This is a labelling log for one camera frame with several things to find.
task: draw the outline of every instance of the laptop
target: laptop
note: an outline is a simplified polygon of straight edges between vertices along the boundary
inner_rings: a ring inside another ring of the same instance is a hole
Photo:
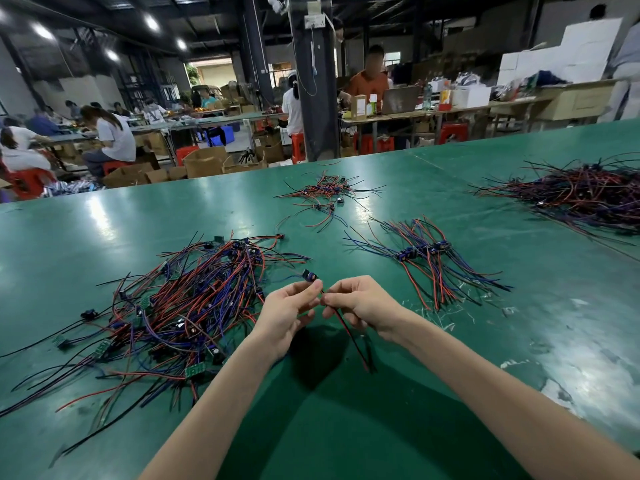
[[[387,89],[382,95],[382,114],[415,111],[420,91],[419,86]]]

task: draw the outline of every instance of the ceiling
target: ceiling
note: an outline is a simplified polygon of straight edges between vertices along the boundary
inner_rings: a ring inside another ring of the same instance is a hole
[[[475,16],[512,0],[421,0],[423,22]],[[12,33],[29,31],[37,20],[50,29],[91,27],[126,43],[178,54],[176,39],[188,44],[185,58],[228,53],[239,43],[241,0],[0,0],[9,14]],[[369,23],[371,36],[411,34],[415,0],[332,0],[333,15],[342,19],[348,38]],[[265,44],[288,43],[288,18],[272,12],[267,0],[257,0]],[[143,14],[160,23],[159,34],[148,30]]]

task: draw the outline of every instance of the green workbench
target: green workbench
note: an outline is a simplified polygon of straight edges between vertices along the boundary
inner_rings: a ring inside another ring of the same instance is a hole
[[[346,199],[338,214],[368,235],[367,220],[425,214],[483,273],[503,271],[512,293],[492,303],[466,302],[439,316],[418,305],[402,266],[350,250],[334,220],[322,233],[306,212],[289,219],[279,250],[313,258],[327,285],[370,274],[404,306],[440,322],[476,352],[562,402],[628,449],[640,449],[640,264],[516,202],[478,198],[468,184],[483,177],[526,175],[524,160],[565,164],[640,149],[637,121],[455,143],[434,148],[249,171],[0,205],[0,354],[111,302],[113,286],[94,284],[146,273],[162,251],[179,250],[196,232],[236,237],[274,233],[293,213],[274,199],[311,183],[322,170],[386,185],[381,197]],[[283,278],[284,269],[272,279]],[[282,286],[274,283],[271,289]],[[526,478],[515,460],[434,375],[404,350],[372,338],[378,373],[368,375],[336,320],[301,333],[291,355],[269,373],[219,475],[221,479],[512,479]],[[46,342],[0,359],[0,406],[20,400],[11,387],[28,374],[66,362]],[[132,479],[178,425],[170,396],[54,461],[63,445],[84,437],[102,397],[55,409],[114,383],[93,373],[0,419],[0,478]],[[121,396],[124,409],[148,388]],[[202,445],[203,450],[210,445]]]

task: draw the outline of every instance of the white t-shirt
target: white t-shirt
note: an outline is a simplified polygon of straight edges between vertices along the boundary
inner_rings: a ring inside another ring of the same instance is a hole
[[[287,134],[291,136],[294,133],[304,133],[302,126],[302,106],[300,99],[293,96],[293,88],[284,93],[282,97],[282,112],[289,115],[289,124],[287,125]]]
[[[5,145],[0,144],[0,150],[2,150],[2,161],[4,166],[9,171],[27,170],[29,168],[43,168],[45,170],[51,169],[51,163],[44,158],[41,153],[35,150],[30,150],[29,145],[37,136],[30,129],[20,128],[18,126],[9,126],[11,133],[13,134],[13,140],[17,146],[15,148],[7,148]]]
[[[114,114],[114,116],[122,125],[122,129],[102,118],[99,118],[96,124],[98,139],[113,142],[111,148],[104,147],[102,152],[114,160],[133,162],[136,160],[136,139],[133,138],[127,119],[118,114]]]
[[[158,105],[154,111],[144,111],[145,118],[149,121],[149,124],[164,123],[163,114],[166,112],[165,108]]]

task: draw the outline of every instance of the man in orange shirt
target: man in orange shirt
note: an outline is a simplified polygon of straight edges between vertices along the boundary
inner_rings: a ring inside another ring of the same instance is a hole
[[[347,87],[348,94],[352,96],[365,95],[367,103],[371,94],[377,95],[378,110],[381,107],[382,95],[389,88],[387,76],[382,73],[384,62],[385,49],[379,45],[369,47],[364,70],[354,75]]]

